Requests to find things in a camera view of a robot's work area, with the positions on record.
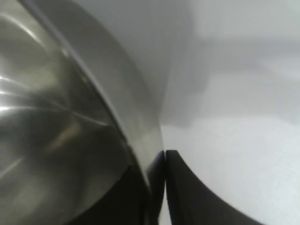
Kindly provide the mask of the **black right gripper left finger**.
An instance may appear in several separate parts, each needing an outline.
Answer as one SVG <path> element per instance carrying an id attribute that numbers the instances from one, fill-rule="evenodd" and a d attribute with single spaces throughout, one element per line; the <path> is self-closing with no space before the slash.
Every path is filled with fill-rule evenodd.
<path id="1" fill-rule="evenodd" d="M 142 174 L 129 166 L 103 198 L 70 225 L 148 225 L 149 193 Z"/>

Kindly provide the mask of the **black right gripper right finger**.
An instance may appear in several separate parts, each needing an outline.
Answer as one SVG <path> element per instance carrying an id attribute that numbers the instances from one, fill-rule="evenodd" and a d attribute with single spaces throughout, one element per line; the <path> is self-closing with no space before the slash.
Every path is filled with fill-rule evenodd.
<path id="1" fill-rule="evenodd" d="M 173 225 L 258 225 L 214 194 L 179 152 L 165 152 L 166 195 Z"/>

